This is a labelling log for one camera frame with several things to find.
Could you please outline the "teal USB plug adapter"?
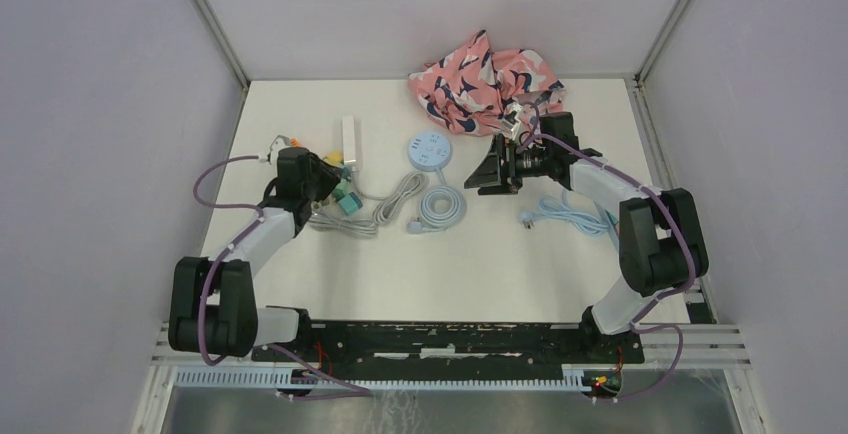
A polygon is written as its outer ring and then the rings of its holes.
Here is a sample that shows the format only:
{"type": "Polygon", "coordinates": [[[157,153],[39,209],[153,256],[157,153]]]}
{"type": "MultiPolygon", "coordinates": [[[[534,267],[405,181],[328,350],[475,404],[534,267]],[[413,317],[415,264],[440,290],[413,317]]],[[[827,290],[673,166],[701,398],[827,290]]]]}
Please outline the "teal USB plug adapter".
{"type": "Polygon", "coordinates": [[[346,216],[358,212],[363,207],[363,202],[354,192],[349,192],[337,200],[337,204],[346,216]]]}

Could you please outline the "white power strip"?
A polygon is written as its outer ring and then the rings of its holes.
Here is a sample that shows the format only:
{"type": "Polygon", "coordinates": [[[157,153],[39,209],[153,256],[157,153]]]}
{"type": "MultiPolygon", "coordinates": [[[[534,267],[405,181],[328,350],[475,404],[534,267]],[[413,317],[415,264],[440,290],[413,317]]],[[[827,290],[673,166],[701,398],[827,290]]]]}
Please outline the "white power strip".
{"type": "Polygon", "coordinates": [[[358,129],[356,118],[348,115],[341,121],[342,159],[343,165],[351,172],[356,172],[359,166],[358,129]]]}

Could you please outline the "green adapter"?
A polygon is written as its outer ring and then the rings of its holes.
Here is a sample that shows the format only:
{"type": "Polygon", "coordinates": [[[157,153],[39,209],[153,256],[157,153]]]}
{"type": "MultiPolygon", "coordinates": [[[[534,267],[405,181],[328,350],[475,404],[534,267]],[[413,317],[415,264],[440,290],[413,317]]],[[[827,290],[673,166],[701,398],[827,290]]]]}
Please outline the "green adapter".
{"type": "Polygon", "coordinates": [[[332,190],[332,196],[338,200],[347,196],[350,192],[350,182],[347,179],[342,179],[332,190]]]}

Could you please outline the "yellow USB plug adapter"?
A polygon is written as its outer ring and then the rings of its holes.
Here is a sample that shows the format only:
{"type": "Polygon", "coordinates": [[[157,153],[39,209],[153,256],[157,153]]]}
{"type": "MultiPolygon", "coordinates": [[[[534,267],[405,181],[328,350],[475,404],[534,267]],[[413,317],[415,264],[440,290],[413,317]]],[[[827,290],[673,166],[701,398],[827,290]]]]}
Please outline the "yellow USB plug adapter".
{"type": "Polygon", "coordinates": [[[312,207],[312,210],[314,212],[318,212],[318,211],[332,205],[333,203],[334,203],[334,201],[333,201],[332,198],[325,198],[325,199],[320,200],[320,201],[313,201],[311,203],[311,207],[312,207]]]}

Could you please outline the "round blue socket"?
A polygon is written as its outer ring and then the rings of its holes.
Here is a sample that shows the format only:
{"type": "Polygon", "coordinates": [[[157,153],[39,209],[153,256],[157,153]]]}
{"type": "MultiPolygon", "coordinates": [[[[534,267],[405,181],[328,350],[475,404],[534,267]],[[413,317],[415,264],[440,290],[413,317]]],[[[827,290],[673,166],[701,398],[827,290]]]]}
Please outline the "round blue socket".
{"type": "Polygon", "coordinates": [[[424,172],[442,170],[450,162],[452,154],[453,149],[448,138],[435,131],[420,133],[407,145],[410,164],[424,172]]]}

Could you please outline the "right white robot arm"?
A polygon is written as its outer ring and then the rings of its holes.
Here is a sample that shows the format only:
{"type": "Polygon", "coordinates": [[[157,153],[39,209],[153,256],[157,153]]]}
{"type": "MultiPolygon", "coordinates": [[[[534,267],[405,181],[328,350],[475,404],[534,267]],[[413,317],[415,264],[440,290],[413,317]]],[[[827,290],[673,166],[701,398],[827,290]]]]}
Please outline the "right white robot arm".
{"type": "Polygon", "coordinates": [[[480,165],[465,180],[479,195],[515,194],[527,178],[546,177],[592,200],[616,223],[620,278],[590,306],[577,336],[580,354],[602,362],[663,299],[690,289],[709,258],[693,195],[643,184],[601,153],[581,148],[569,112],[542,115],[522,140],[493,137],[480,165]]]}

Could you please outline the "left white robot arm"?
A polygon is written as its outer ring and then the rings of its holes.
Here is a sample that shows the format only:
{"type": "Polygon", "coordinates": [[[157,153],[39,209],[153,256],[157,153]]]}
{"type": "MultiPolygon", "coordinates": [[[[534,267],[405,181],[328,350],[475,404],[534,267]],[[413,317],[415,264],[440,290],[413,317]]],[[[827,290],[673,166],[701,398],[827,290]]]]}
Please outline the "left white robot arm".
{"type": "Polygon", "coordinates": [[[175,351],[200,354],[209,365],[268,344],[299,361],[315,345],[314,333],[304,327],[307,311],[258,307],[254,278],[301,233],[314,204],[331,196],[343,170],[303,147],[285,147],[265,159],[276,163],[276,175],[262,199],[248,205],[251,221],[212,255],[186,256],[174,269],[168,343],[175,351]]]}

